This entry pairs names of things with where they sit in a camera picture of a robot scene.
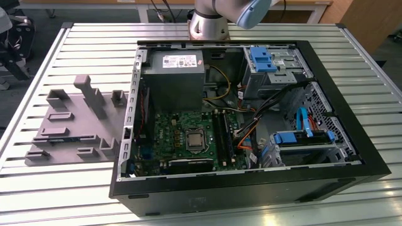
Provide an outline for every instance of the yellow wire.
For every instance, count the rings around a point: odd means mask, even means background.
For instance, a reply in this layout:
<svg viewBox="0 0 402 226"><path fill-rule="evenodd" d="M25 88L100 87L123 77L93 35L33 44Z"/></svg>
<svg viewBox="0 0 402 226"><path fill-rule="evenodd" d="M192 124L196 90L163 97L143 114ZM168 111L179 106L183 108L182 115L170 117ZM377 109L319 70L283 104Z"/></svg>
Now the yellow wire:
<svg viewBox="0 0 402 226"><path fill-rule="evenodd" d="M224 93L222 96L219 96L219 97L204 98L203 100L218 100L218 99L226 97L226 95L227 95L228 92L231 91L231 82L228 81L227 75L223 73L223 71L220 71L220 69L219 69L218 67L215 67L214 65L211 65L210 67L215 68L216 71L219 71L219 73L224 76L226 81L227 81L227 90L226 90L226 93Z"/></svg>

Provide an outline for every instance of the ventilation grille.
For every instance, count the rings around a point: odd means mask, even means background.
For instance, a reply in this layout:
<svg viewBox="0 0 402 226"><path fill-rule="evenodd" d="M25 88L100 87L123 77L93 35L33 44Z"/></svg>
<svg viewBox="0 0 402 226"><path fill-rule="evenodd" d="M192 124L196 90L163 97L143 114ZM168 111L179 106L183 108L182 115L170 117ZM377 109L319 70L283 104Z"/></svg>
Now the ventilation grille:
<svg viewBox="0 0 402 226"><path fill-rule="evenodd" d="M310 84L306 88L294 90L287 98L280 103L282 109L286 109L284 119L288 123L288 129L296 129L296 110L299 107L304 107L311 114L316 126L320 129L331 130L336 136L336 143L344 143L346 153L354 154L354 149L342 131L338 119L334 117L326 117L324 113L331 112L331 108L324 105L322 99L324 98L318 84Z"/></svg>

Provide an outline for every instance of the floor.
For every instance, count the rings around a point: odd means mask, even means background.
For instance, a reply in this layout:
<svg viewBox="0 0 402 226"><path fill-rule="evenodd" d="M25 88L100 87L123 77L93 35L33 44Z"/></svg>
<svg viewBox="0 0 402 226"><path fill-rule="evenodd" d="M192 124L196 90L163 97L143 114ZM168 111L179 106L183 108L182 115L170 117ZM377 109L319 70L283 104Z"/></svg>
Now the floor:
<svg viewBox="0 0 402 226"><path fill-rule="evenodd" d="M33 41L33 58L27 62L31 75L35 76L43 59L52 45L63 22L75 23L139 23L137 12L125 10L56 10L56 18L49 19L44 10L24 10L25 15L35 20L36 36ZM156 13L149 10L149 22L157 23ZM187 21L187 11L174 10L178 22ZM373 55L375 60L387 60L383 70L402 89L402 43L387 39ZM17 81L7 72L0 72L0 77L11 85L9 90L0 91L0 137L13 113L19 107L31 81Z"/></svg>

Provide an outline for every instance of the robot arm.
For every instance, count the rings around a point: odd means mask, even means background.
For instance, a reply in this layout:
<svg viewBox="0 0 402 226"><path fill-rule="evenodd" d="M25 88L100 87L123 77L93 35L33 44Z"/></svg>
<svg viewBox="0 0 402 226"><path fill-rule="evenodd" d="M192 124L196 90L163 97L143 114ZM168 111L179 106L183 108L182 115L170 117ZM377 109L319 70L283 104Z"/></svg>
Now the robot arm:
<svg viewBox="0 0 402 226"><path fill-rule="evenodd" d="M198 40L223 40L228 36L227 20L244 29L256 26L270 6L279 0L196 0L190 32Z"/></svg>

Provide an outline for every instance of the aluminum slotted table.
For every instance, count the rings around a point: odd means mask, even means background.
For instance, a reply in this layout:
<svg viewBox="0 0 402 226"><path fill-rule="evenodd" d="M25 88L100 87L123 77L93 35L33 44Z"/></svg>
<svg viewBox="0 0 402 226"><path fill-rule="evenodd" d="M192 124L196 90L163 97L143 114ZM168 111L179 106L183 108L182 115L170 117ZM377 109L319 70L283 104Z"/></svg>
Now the aluminum slotted table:
<svg viewBox="0 0 402 226"><path fill-rule="evenodd" d="M231 25L232 40L308 40L393 174L320 202L137 218L108 198L112 163L27 167L51 89L128 91L137 40L187 40L187 24L73 24L57 34L0 141L0 224L401 225L402 93L347 29L332 24Z"/></svg>

